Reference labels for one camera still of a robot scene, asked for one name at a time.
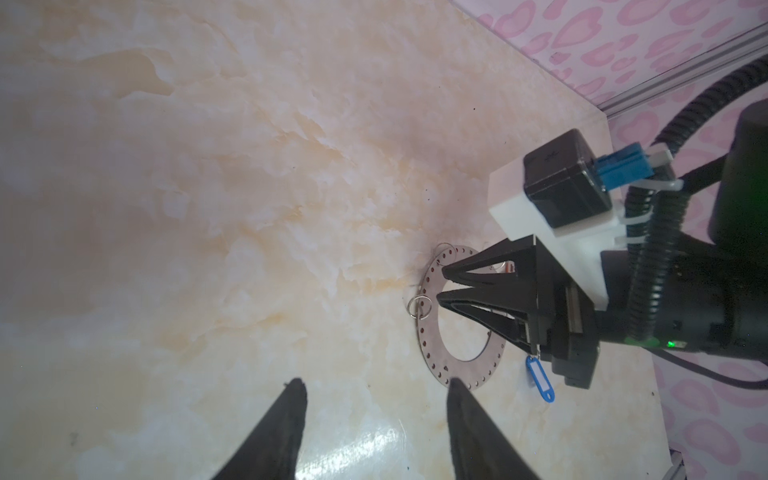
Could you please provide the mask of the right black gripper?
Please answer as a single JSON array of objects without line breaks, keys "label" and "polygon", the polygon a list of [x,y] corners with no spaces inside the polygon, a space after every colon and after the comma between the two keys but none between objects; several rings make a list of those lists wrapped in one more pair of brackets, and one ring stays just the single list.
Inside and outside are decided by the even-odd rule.
[{"label": "right black gripper", "polygon": [[[441,307],[527,354],[536,355],[537,344],[540,358],[566,385],[591,387],[600,350],[594,304],[535,236],[501,240],[444,266],[442,273],[447,280],[475,288],[439,293]],[[537,306],[532,287],[497,286],[534,279]]]}]

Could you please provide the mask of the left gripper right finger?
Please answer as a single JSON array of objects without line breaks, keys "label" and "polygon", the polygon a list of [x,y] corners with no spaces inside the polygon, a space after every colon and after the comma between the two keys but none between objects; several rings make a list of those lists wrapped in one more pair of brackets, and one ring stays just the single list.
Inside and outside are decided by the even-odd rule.
[{"label": "left gripper right finger", "polygon": [[456,377],[450,380],[446,405],[456,479],[538,479]]}]

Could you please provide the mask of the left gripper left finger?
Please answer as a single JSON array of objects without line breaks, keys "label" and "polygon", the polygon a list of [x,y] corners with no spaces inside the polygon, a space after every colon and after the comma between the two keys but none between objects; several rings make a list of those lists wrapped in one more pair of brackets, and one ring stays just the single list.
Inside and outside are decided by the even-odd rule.
[{"label": "left gripper left finger", "polygon": [[292,379],[213,479],[294,479],[307,404],[306,385]]}]

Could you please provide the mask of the perforated metal ring disc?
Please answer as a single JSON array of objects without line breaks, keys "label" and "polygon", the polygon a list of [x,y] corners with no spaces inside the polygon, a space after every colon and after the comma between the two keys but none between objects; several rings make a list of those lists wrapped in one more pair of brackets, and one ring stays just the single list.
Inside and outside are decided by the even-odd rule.
[{"label": "perforated metal ring disc", "polygon": [[469,246],[439,244],[421,275],[416,294],[406,306],[408,314],[415,321],[418,345],[428,370],[444,386],[448,386],[450,380],[456,377],[469,390],[476,390],[491,379],[501,363],[506,341],[485,329],[483,349],[474,358],[455,357],[446,347],[440,332],[437,295],[444,291],[448,283],[442,267],[475,253],[476,250]]}]

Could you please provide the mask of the key with blue tag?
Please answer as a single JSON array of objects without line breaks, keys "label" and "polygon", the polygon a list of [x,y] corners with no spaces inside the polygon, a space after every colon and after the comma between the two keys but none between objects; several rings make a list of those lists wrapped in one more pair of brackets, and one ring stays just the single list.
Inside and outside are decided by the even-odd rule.
[{"label": "key with blue tag", "polygon": [[547,403],[553,403],[556,398],[555,391],[539,358],[528,356],[525,365],[541,398]]}]

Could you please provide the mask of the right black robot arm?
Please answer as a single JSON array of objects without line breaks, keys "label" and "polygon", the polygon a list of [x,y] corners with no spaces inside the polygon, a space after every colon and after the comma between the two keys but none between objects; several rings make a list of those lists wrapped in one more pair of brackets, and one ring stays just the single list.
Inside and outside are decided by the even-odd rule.
[{"label": "right black robot arm", "polygon": [[570,130],[497,175],[495,218],[530,234],[443,268],[440,306],[591,385],[604,342],[767,357],[767,104],[723,157],[676,177],[638,145],[596,157]]}]

